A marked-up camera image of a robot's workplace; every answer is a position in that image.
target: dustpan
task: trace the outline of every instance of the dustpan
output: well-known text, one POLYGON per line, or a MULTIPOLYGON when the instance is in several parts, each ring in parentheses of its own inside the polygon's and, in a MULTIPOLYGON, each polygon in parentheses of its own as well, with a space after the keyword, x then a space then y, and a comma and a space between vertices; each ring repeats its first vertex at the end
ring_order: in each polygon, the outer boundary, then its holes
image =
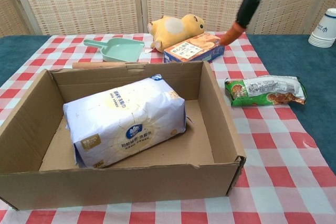
POLYGON ((136 62, 144 47, 142 41, 124 38, 112 38, 107 42, 86 39, 83 43, 85 46, 100 48, 104 61, 116 62, 136 62))

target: yellow plush toy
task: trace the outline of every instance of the yellow plush toy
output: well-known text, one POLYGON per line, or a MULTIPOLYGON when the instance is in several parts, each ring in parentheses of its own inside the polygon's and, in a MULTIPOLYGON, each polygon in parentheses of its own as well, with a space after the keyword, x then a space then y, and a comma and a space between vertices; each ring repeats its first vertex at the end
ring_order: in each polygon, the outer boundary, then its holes
POLYGON ((204 29, 204 20, 193 14, 185 15, 182 19, 163 16, 161 19, 148 23, 148 31, 154 37, 151 47, 160 52, 202 34, 204 29))

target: cardboard box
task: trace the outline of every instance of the cardboard box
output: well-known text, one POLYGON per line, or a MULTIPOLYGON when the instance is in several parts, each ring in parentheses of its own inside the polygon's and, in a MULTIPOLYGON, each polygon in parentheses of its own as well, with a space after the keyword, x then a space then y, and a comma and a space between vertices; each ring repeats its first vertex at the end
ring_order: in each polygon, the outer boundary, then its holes
POLYGON ((207 62, 45 70, 0 127, 0 197, 16 209, 219 197, 245 158, 207 62), (63 104, 157 73, 187 100, 186 132, 108 168, 78 168, 63 104))
POLYGON ((187 61, 213 61, 224 54, 220 38, 210 33, 202 33, 163 51, 164 63, 187 61))

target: paper cup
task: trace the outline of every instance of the paper cup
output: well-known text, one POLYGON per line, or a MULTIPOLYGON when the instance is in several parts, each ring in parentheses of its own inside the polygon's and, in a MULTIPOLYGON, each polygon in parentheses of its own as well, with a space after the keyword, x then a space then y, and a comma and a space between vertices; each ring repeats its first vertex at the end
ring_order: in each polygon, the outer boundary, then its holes
POLYGON ((336 39, 336 8, 330 8, 312 33, 321 39, 336 39))
POLYGON ((331 40, 321 40, 316 38, 313 34, 309 37, 308 42, 316 47, 328 48, 333 45, 335 39, 331 40))

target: tissue package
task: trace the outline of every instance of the tissue package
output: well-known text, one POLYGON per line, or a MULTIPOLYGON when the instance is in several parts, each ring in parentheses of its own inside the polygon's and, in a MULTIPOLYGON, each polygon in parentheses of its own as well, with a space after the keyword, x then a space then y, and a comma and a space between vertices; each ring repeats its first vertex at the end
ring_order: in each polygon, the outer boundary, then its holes
POLYGON ((186 130, 185 101, 160 74, 64 104, 78 164, 102 168, 186 130))

